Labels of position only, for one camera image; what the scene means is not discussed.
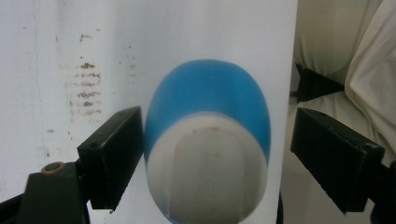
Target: dark spot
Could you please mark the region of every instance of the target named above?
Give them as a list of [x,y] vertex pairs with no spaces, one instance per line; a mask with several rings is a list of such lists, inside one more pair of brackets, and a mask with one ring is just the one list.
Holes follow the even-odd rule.
[[93,105],[93,103],[92,102],[84,102],[84,104],[83,104],[84,106],[90,106],[90,105]]
[[94,68],[94,67],[95,67],[95,65],[90,64],[90,63],[84,63],[84,64],[81,66],[82,69],[88,69],[88,68]]
[[82,97],[82,98],[90,98],[93,97],[95,95],[100,95],[101,92],[99,91],[92,91],[92,92],[80,92],[79,94],[77,94],[78,97]]
[[81,35],[81,37],[79,38],[79,42],[82,42],[83,38],[92,38],[92,36],[90,36],[90,35]]
[[102,110],[95,109],[95,110],[88,110],[88,111],[84,112],[82,115],[83,116],[89,116],[89,115],[92,115],[92,114],[100,114],[100,113],[102,113]]

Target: white cloth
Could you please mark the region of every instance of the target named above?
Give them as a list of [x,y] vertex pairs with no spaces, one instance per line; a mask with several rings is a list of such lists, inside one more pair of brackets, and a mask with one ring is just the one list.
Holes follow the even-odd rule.
[[396,152],[396,1],[384,0],[346,76],[346,95]]
[[297,18],[294,61],[346,86],[298,106],[331,115],[395,159],[396,1],[300,0]]
[[299,0],[294,61],[344,84],[381,0]]

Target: brown stain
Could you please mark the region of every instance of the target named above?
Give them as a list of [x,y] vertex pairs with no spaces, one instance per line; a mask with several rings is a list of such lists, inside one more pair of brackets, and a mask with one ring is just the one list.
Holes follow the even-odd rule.
[[78,96],[78,97],[81,97],[81,98],[86,98],[86,99],[88,99],[88,98],[90,98],[90,97],[93,97],[93,96],[95,96],[95,95],[100,95],[100,94],[101,94],[101,92],[99,92],[99,91],[91,91],[91,92],[85,92],[85,91],[83,91],[83,92],[78,93],[77,96]]
[[94,67],[95,67],[95,65],[90,64],[90,63],[84,63],[81,65],[82,69],[88,69],[88,68],[94,68]]
[[90,38],[90,39],[92,39],[92,36],[82,34],[82,35],[80,36],[80,38],[79,38],[79,42],[82,42],[82,40],[83,40],[84,38]]
[[100,73],[76,74],[76,77],[98,77],[98,78],[100,78]]
[[83,81],[80,83],[73,82],[73,86],[77,86],[77,87],[94,87],[99,84],[100,84],[100,80],[98,80],[97,82],[90,82],[90,81]]
[[102,110],[100,110],[100,109],[94,109],[94,110],[87,110],[87,111],[85,111],[84,113],[82,113],[82,115],[84,115],[84,116],[89,116],[89,115],[93,115],[93,114],[101,114],[102,113]]
[[84,106],[91,106],[91,105],[93,105],[93,102],[88,102],[88,101],[86,101],[86,102],[84,102],[83,105],[84,105]]

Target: stain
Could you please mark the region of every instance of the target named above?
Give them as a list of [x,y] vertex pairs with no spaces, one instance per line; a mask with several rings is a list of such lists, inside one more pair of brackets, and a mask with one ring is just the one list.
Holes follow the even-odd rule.
[[86,102],[84,102],[83,105],[84,105],[84,106],[91,106],[91,105],[93,105],[93,102],[88,102],[88,101],[86,101]]
[[92,114],[101,114],[102,110],[100,109],[95,109],[95,110],[87,110],[85,111],[82,115],[92,115]]
[[94,68],[94,67],[95,67],[95,65],[90,64],[90,63],[84,63],[81,65],[82,69],[88,69],[88,68]]
[[[93,63],[84,63],[77,68],[82,68],[85,71],[90,71],[95,65]],[[100,89],[101,73],[80,71],[73,76],[68,84],[69,91],[69,110],[72,122],[81,120],[79,118],[87,117],[89,123],[99,122],[101,110]]]
[[93,97],[95,95],[100,95],[100,94],[101,94],[101,92],[99,92],[99,91],[91,91],[91,92],[83,91],[83,92],[78,93],[77,96],[88,99],[90,97]]
[[81,35],[80,36],[80,38],[79,38],[79,42],[82,42],[82,40],[84,39],[84,38],[90,38],[90,39],[92,39],[92,36],[90,36],[90,35]]
[[98,77],[98,78],[100,78],[100,73],[76,74],[76,77]]

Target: white bottom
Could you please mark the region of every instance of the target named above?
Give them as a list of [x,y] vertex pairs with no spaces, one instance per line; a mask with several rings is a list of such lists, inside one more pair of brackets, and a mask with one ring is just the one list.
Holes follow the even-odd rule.
[[238,122],[197,114],[157,141],[148,159],[148,187],[175,222],[238,223],[262,199],[266,169],[261,147]]

